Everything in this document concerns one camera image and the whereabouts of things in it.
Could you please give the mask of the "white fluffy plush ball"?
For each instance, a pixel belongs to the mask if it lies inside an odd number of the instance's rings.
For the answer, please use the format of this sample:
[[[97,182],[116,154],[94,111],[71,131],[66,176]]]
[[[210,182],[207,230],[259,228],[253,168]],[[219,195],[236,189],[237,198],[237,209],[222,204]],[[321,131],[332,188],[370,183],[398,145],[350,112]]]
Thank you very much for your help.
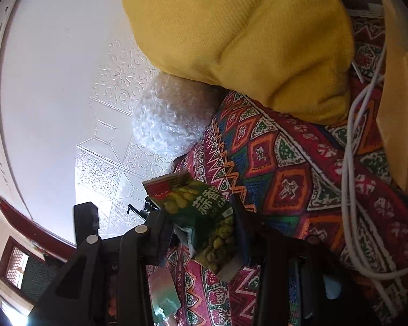
[[[133,138],[156,155],[185,155],[203,137],[225,96],[220,87],[160,72],[136,105]]]

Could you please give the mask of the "brown cardboard box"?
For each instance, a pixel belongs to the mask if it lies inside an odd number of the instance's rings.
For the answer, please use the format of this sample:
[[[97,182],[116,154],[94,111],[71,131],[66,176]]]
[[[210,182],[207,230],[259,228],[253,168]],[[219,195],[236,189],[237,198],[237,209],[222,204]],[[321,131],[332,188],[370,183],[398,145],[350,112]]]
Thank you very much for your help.
[[[385,80],[377,125],[394,181],[408,192],[408,8],[382,0],[385,17]]]

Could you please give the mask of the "yellow pillow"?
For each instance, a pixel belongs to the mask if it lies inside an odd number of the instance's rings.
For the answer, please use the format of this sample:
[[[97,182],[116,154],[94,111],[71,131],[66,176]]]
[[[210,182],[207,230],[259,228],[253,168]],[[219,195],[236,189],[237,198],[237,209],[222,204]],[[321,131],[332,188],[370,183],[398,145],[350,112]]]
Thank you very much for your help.
[[[161,71],[316,124],[346,117],[354,37],[341,0],[121,0]]]

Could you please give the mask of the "red patterned bed cloth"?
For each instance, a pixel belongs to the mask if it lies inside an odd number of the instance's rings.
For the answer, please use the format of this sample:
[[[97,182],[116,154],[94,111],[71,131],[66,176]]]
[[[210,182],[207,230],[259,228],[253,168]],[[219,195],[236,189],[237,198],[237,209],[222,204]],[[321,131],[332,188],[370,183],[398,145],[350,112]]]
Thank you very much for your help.
[[[369,101],[356,106],[352,132],[347,120],[313,124],[232,91],[175,173],[188,171],[228,201],[239,195],[247,211],[303,243],[307,325],[408,325],[408,199],[391,178],[377,127],[385,19],[367,11],[350,19],[351,98],[374,84]],[[259,267],[242,262],[221,281],[181,237],[167,267],[179,325],[254,325]]]

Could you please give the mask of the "green peas snack packet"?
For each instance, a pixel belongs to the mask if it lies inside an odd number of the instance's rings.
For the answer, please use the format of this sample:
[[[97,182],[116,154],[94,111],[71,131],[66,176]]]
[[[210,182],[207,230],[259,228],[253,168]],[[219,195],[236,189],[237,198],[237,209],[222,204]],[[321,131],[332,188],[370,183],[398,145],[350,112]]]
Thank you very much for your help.
[[[149,198],[164,211],[188,246],[191,258],[231,281],[242,267],[239,227],[233,205],[188,171],[143,182]]]

